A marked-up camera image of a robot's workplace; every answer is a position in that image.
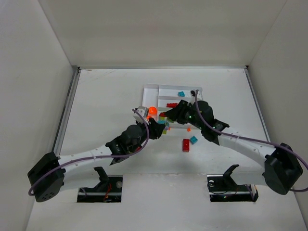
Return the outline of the cyan square lego brick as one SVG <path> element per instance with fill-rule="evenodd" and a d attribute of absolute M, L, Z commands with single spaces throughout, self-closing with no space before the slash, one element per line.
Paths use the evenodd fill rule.
<path fill-rule="evenodd" d="M 198 142 L 198 139 L 195 136 L 190 137 L 190 143 L 196 144 Z"/>

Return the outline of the orange curved lego piece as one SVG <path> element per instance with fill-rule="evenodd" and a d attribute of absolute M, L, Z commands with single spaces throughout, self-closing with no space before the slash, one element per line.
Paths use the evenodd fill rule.
<path fill-rule="evenodd" d="M 149 114 L 156 115 L 157 114 L 157 108 L 154 106 L 149 107 Z"/>

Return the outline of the colorful monster lego figure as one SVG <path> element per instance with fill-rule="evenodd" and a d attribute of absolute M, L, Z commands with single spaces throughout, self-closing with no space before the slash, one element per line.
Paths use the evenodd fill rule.
<path fill-rule="evenodd" d="M 168 121 L 168 119 L 166 117 L 159 117 L 158 119 L 158 124 L 162 124 L 165 126 L 164 130 L 163 130 L 163 134 L 167 134 L 167 132 L 170 130 L 170 123 Z"/>

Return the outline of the cyan small lego brick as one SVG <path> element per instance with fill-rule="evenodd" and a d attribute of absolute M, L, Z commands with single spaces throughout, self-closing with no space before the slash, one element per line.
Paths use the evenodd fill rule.
<path fill-rule="evenodd" d="M 179 97 L 185 97 L 185 93 L 183 91 L 178 92 Z"/>

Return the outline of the red long lego brick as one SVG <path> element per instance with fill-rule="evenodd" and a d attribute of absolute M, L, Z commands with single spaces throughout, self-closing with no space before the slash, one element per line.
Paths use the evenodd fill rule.
<path fill-rule="evenodd" d="M 182 141 L 182 151 L 188 153 L 190 151 L 190 140 L 183 139 Z"/>

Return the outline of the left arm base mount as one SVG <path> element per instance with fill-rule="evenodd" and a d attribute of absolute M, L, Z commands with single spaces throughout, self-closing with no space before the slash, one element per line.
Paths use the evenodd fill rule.
<path fill-rule="evenodd" d="M 102 167 L 93 169 L 98 176 L 98 182 L 93 187 L 82 187 L 78 190 L 78 203 L 121 203 L 122 175 L 107 175 Z"/>

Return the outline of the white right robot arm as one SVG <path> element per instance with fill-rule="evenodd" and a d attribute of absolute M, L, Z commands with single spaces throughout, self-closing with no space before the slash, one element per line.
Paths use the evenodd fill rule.
<path fill-rule="evenodd" d="M 181 100 L 175 108 L 166 111 L 165 116 L 179 124 L 193 125 L 200 129 L 207 141 L 232 149 L 258 164 L 256 168 L 239 164 L 229 167 L 221 176 L 227 186 L 265 185 L 286 195 L 303 174 L 302 159 L 287 144 L 244 137 L 227 123 L 216 119 L 205 101 L 189 103 Z"/>

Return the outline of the white divided sorting tray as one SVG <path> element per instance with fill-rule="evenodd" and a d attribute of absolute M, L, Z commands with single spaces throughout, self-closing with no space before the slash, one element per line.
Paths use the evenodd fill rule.
<path fill-rule="evenodd" d="M 156 121 L 159 119 L 161 112 L 166 112 L 171 108 L 167 108 L 167 103 L 179 103 L 181 100 L 190 102 L 191 90 L 199 90 L 203 92 L 202 87 L 191 87 L 191 86 L 173 86 L 173 85 L 159 85 L 159 84 L 145 84 L 143 88 L 142 106 L 157 108 L 157 114 L 151 115 Z M 178 92 L 183 91 L 185 97 L 179 97 Z"/>

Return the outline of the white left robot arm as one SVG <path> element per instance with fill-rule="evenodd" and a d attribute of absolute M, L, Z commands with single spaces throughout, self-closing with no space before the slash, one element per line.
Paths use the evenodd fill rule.
<path fill-rule="evenodd" d="M 72 176 L 90 169 L 99 170 L 98 184 L 101 185 L 104 160 L 111 159 L 114 165 L 134 156 L 149 140 L 159 139 L 165 127 L 165 124 L 150 118 L 146 123 L 136 122 L 128 126 L 120 136 L 100 148 L 63 157 L 54 152 L 44 154 L 27 174 L 30 182 L 28 194 L 37 202 L 48 201 L 67 188 Z"/>

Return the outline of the red 2x4 lego brick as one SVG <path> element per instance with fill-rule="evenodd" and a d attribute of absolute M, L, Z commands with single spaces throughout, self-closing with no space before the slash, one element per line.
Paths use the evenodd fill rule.
<path fill-rule="evenodd" d="M 167 103 L 166 107 L 167 108 L 175 108 L 178 105 L 178 103 Z"/>

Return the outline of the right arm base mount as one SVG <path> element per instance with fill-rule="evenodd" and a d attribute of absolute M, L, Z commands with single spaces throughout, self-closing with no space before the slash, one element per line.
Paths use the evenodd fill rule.
<path fill-rule="evenodd" d="M 232 165 L 223 174 L 207 175 L 210 202 L 253 202 L 259 197 L 255 185 L 237 184 L 231 174 L 239 165 Z"/>

